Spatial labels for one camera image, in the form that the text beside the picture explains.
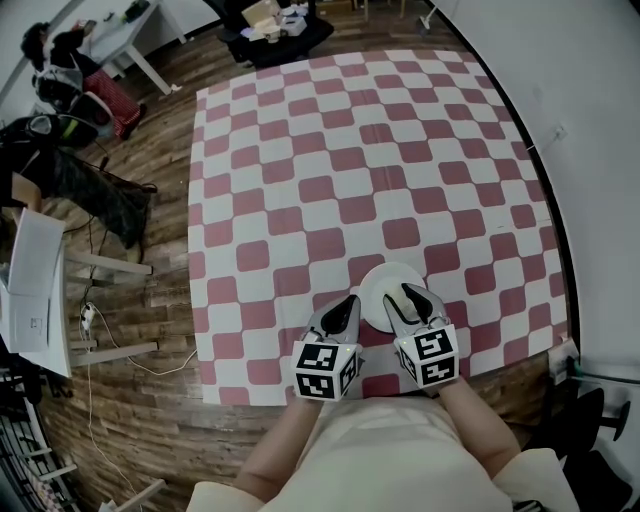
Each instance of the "black chair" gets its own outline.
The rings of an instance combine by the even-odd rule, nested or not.
[[[293,62],[299,57],[308,57],[309,51],[318,46],[333,33],[333,25],[316,16],[316,2],[309,0],[309,13],[305,16],[307,28],[296,37],[281,37],[270,44],[264,39],[249,41],[240,31],[249,24],[242,11],[257,0],[204,0],[220,16],[224,29],[218,35],[220,41],[229,47],[236,62],[249,61],[260,68],[279,66]],[[290,5],[289,0],[278,1],[281,8]]]
[[[595,450],[569,455],[564,474],[581,512],[619,512],[633,494]]]
[[[593,448],[601,426],[615,429],[613,440],[618,440],[627,424],[630,408],[631,402],[626,402],[617,418],[603,417],[604,391],[594,389],[541,425],[525,449],[551,448],[559,459],[569,454],[587,453]]]

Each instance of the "power strip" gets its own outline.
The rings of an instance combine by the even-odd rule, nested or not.
[[[91,324],[96,316],[96,309],[93,304],[86,304],[80,313],[80,319],[82,324],[82,330],[84,331],[87,339],[90,338]]]

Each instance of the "white cable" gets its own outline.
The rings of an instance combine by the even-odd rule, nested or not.
[[[427,14],[427,17],[425,19],[425,22],[428,24],[429,21],[431,21],[432,16],[436,13],[436,11],[439,9],[437,4],[433,4],[433,8],[431,9],[431,11],[429,12],[429,14]]]
[[[111,338],[111,343],[113,343],[113,346],[116,348],[120,348],[120,345],[118,345],[116,343],[116,341],[113,339],[113,334],[111,334],[111,329],[109,329],[109,324],[107,323],[107,321],[104,318],[104,315],[102,314],[102,312],[96,307],[96,305],[93,302],[87,302],[87,306],[91,305],[96,312],[98,313],[98,315],[100,315],[100,318],[102,319],[102,323],[104,324],[104,326],[107,329],[107,333],[109,334],[109,338]],[[187,366],[187,364],[189,364],[189,361],[191,361],[191,359],[193,358],[193,356],[195,356],[198,353],[198,349],[194,350],[193,352],[191,352],[191,355],[189,357],[187,357],[186,361],[183,363],[182,366],[180,366],[179,368],[174,368],[173,370],[167,370],[166,372],[154,372],[153,370],[150,370],[149,368],[142,366],[141,364],[136,363],[133,359],[131,359],[130,357],[127,357],[127,359],[135,366],[137,366],[138,368],[142,368],[143,370],[148,371],[149,373],[152,373],[154,375],[157,376],[162,376],[162,375],[168,375],[170,373],[173,372],[179,372],[180,370],[184,370]]]
[[[96,440],[93,438],[93,429],[91,428],[93,424],[93,396],[91,394],[91,363],[87,365],[87,384],[89,386],[89,435],[91,436],[91,442],[93,443],[93,446],[95,447],[95,449],[98,450],[100,455],[104,457],[104,460],[106,460],[109,464],[111,464],[114,468],[116,468],[116,471],[120,474],[120,476],[124,478],[124,480],[129,484],[129,487],[131,487],[131,491],[133,491],[133,495],[135,496],[138,493],[133,488],[133,485],[131,484],[129,479],[126,476],[124,476],[124,473],[120,471],[120,468],[118,466],[116,466],[113,462],[109,460],[109,457],[107,457],[105,453],[98,447],[98,445],[96,444]]]
[[[113,334],[111,334],[111,329],[109,329],[109,324],[107,323],[106,319],[104,318],[104,315],[102,314],[102,312],[96,307],[96,305],[93,302],[87,302],[86,306],[91,306],[93,307],[97,313],[100,315],[100,318],[102,319],[102,323],[104,324],[104,326],[107,329],[107,332],[109,333],[109,338],[111,338],[111,343],[113,343],[113,345],[116,348],[120,348],[118,346],[118,344],[116,343],[116,341],[113,339]],[[91,326],[89,325],[89,329],[88,329],[88,333],[87,335],[89,336],[89,339],[91,338]],[[78,319],[78,332],[80,333],[80,339],[82,341],[85,341],[85,337],[84,337],[84,330],[82,329],[82,316]],[[184,364],[180,367],[180,368],[175,368],[173,370],[168,370],[166,372],[154,372],[153,370],[150,370],[149,368],[146,368],[144,366],[142,366],[141,364],[136,363],[133,359],[131,359],[130,357],[127,357],[127,359],[134,364],[135,366],[142,368],[143,370],[148,371],[149,373],[153,373],[154,375],[158,375],[158,376],[162,376],[162,375],[167,375],[169,373],[173,373],[173,372],[177,372],[180,370],[183,370],[187,364],[189,363],[189,361],[191,361],[191,358],[193,358],[194,355],[196,355],[196,353],[198,352],[198,350],[194,350],[191,355],[186,359],[186,361],[184,362]],[[134,489],[133,485],[131,484],[131,482],[129,481],[129,479],[124,476],[124,473],[120,470],[120,468],[118,466],[116,466],[113,462],[111,462],[111,460],[109,460],[109,458],[105,455],[105,453],[98,447],[96,440],[93,437],[93,429],[91,428],[93,425],[93,394],[91,392],[91,363],[89,363],[87,365],[87,385],[89,386],[89,436],[91,437],[91,442],[93,443],[93,446],[95,447],[95,449],[98,451],[98,453],[100,453],[100,455],[102,455],[104,457],[104,460],[106,460],[109,464],[111,464],[114,468],[116,468],[116,471],[120,474],[120,476],[129,484],[129,487],[131,488],[131,491],[133,492],[134,496],[136,494],[138,494],[136,492],[136,490]]]
[[[555,129],[553,130],[553,137],[546,144],[542,145],[540,149],[538,149],[535,144],[531,144],[531,146],[527,148],[527,151],[531,151],[533,148],[535,148],[538,151],[538,154],[542,154],[547,150],[549,146],[551,146],[551,144],[553,144],[557,140],[562,140],[565,136],[566,131],[564,130],[564,127],[560,124],[556,125]]]

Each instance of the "table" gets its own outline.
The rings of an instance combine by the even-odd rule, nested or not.
[[[71,370],[75,366],[104,363],[158,350],[158,344],[150,342],[86,352],[84,349],[95,349],[97,347],[95,340],[86,342],[69,341],[69,313],[66,308],[67,283],[80,282],[86,284],[86,281],[89,280],[67,277],[67,261],[134,274],[148,275],[152,273],[152,268],[148,265],[138,265],[103,256],[67,251],[63,246],[56,263],[49,303],[49,344],[46,350],[39,352],[20,352],[21,357],[63,377],[71,378]]]
[[[469,53],[295,62],[198,92],[189,269],[205,402],[277,405],[314,309],[384,261],[442,297],[465,376],[567,329],[553,221],[500,96]],[[349,398],[414,389],[361,324]]]
[[[83,16],[83,9],[87,9],[86,16]],[[84,17],[91,19],[91,14],[94,12],[92,9],[95,9],[95,6],[82,5],[80,8],[76,9],[73,13],[71,23],[73,24],[78,19],[83,19]],[[115,9],[112,5],[105,6],[105,14],[107,14],[109,9],[116,11],[116,15],[122,14],[121,10]],[[180,29],[180,25],[163,0],[151,0],[149,8],[138,19],[131,23],[118,24],[114,28],[110,28],[102,20],[96,20],[98,21],[98,25],[95,28],[94,34],[91,36],[88,53],[91,58],[101,66],[110,63],[121,75],[124,75],[124,72],[116,63],[116,59],[121,55],[127,55],[140,67],[140,69],[142,69],[142,71],[144,71],[144,73],[164,94],[171,94],[171,87],[156,72],[156,70],[153,69],[147,59],[145,59],[135,47],[135,39],[137,35],[156,9],[160,10],[180,42],[182,44],[186,43],[187,40]]]
[[[47,346],[44,350],[37,352],[19,352],[33,364],[41,366],[47,370],[55,372],[63,377],[71,377],[71,369],[74,366],[86,366],[105,361],[113,361],[125,357],[132,357],[147,352],[158,350],[158,344],[139,343],[127,345],[120,348],[97,350],[88,352],[84,349],[96,348],[95,340],[86,342],[69,341],[69,313],[67,311],[67,283],[79,282],[81,284],[91,283],[90,279],[67,276],[67,261],[111,269],[119,272],[129,272],[133,274],[149,275],[153,268],[149,265],[140,265],[121,261],[104,256],[78,253],[68,251],[62,242],[64,222],[47,217],[45,215],[24,210],[16,234],[13,254],[11,256],[12,273],[9,282],[15,280],[23,294],[29,296],[39,296],[42,291],[40,280],[33,282],[29,274],[39,274],[33,270],[36,266],[46,269],[42,272],[42,281],[50,283],[51,293],[45,292],[48,296],[49,307],[47,317]],[[4,311],[11,309],[11,294],[3,293],[2,298],[6,304],[2,304]],[[8,335],[9,329],[2,329]],[[74,349],[81,349],[80,353],[74,353]]]

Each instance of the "checkered tablecloth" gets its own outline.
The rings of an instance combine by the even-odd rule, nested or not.
[[[464,375],[566,330],[553,223],[526,148],[474,57],[351,53],[198,92],[189,268],[204,400],[284,404],[314,309],[385,261],[416,269]],[[363,322],[350,397],[413,389]]]

